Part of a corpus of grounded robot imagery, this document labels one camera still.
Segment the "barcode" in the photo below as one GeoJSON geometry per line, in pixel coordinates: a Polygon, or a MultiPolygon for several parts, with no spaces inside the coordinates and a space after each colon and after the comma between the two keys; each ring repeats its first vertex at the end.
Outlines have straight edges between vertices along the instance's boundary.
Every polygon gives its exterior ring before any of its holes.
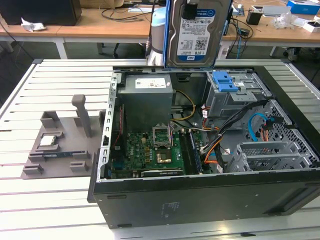
{"type": "Polygon", "coordinates": [[[206,50],[207,39],[205,40],[197,40],[195,42],[194,50],[206,50]]]}

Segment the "hard drive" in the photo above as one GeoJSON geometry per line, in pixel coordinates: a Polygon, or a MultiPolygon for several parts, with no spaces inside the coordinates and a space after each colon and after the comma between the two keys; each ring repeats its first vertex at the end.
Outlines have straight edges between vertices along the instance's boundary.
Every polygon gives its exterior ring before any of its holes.
{"type": "Polygon", "coordinates": [[[209,68],[216,61],[231,0],[172,0],[165,33],[168,68],[209,68]]]}

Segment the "small circuit board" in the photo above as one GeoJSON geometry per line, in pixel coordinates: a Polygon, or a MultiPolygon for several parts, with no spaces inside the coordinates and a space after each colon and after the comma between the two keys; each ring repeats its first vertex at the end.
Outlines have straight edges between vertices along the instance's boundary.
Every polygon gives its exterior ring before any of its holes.
{"type": "MultiPolygon", "coordinates": [[[[154,147],[152,132],[128,133],[126,137],[126,155],[124,159],[114,160],[112,175],[115,178],[138,178],[144,171],[179,171],[185,175],[179,132],[173,132],[171,146],[154,147]]],[[[164,132],[156,134],[158,142],[165,142],[170,138],[164,132]]],[[[194,132],[196,148],[203,144],[202,136],[194,132]]]]}

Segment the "motherboard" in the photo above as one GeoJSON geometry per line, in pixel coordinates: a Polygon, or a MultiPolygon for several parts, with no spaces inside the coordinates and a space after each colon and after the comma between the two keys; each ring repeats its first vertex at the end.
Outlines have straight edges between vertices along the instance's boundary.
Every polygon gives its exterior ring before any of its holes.
{"type": "Polygon", "coordinates": [[[195,161],[197,171],[201,171],[198,151],[204,142],[199,131],[128,133],[125,142],[125,157],[112,160],[111,178],[187,175],[190,166],[186,161],[195,161]],[[186,142],[194,145],[194,151],[187,150],[186,142]]]}

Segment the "wooden desk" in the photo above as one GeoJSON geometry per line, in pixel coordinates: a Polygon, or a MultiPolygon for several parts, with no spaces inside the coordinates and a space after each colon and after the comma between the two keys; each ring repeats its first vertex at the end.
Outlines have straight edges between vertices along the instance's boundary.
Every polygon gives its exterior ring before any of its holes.
{"type": "MultiPolygon", "coordinates": [[[[62,26],[57,31],[58,37],[76,38],[125,38],[125,39],[146,39],[149,35],[151,13],[138,16],[141,21],[137,22],[118,22],[102,17],[102,10],[97,8],[82,9],[81,18],[75,26],[62,26]]],[[[110,16],[111,10],[104,14],[110,16]]],[[[126,18],[135,16],[137,12],[115,12],[112,18],[126,18]]]]}
{"type": "MultiPolygon", "coordinates": [[[[269,0],[258,0],[254,2],[253,0],[246,0],[243,3],[245,16],[238,16],[237,19],[246,22],[247,14],[249,8],[252,9],[253,5],[268,5],[272,6],[286,6],[285,3],[280,1],[270,2],[269,0]]],[[[299,14],[300,18],[312,20],[313,15],[299,14]]],[[[295,26],[294,29],[291,28],[281,28],[276,29],[271,23],[273,17],[262,16],[258,25],[250,25],[253,28],[254,34],[248,42],[292,42],[292,43],[319,43],[320,34],[311,33],[307,30],[295,26]]],[[[247,26],[240,23],[240,27],[248,29],[247,26]]],[[[236,39],[236,29],[233,25],[229,27],[228,33],[222,38],[223,40],[234,41],[236,39]]]]}
{"type": "MultiPolygon", "coordinates": [[[[270,2],[270,0],[246,0],[244,10],[248,10],[251,5],[279,5],[285,6],[279,1],[270,2]]],[[[21,26],[7,26],[8,31],[14,36],[17,41],[30,42],[54,42],[62,59],[67,59],[64,43],[145,43],[149,35],[150,14],[139,16],[141,21],[137,22],[117,22],[108,20],[101,16],[102,9],[83,8],[82,15],[76,26],[47,26],[46,30],[28,32],[21,26]]],[[[124,18],[134,16],[138,13],[115,13],[114,18],[124,18]]],[[[246,16],[237,18],[243,22],[246,21],[246,16]]],[[[300,15],[301,18],[313,19],[312,15],[300,15]]],[[[272,17],[262,17],[259,25],[251,27],[254,30],[252,38],[247,42],[248,46],[276,46],[276,47],[320,47],[320,34],[310,33],[302,28],[294,27],[294,29],[275,29],[272,25],[272,17]]],[[[222,37],[220,58],[224,58],[222,53],[226,52],[229,46],[236,39],[236,30],[234,26],[229,27],[228,34],[222,37]]],[[[12,41],[12,39],[0,29],[0,41],[12,41]]]]}

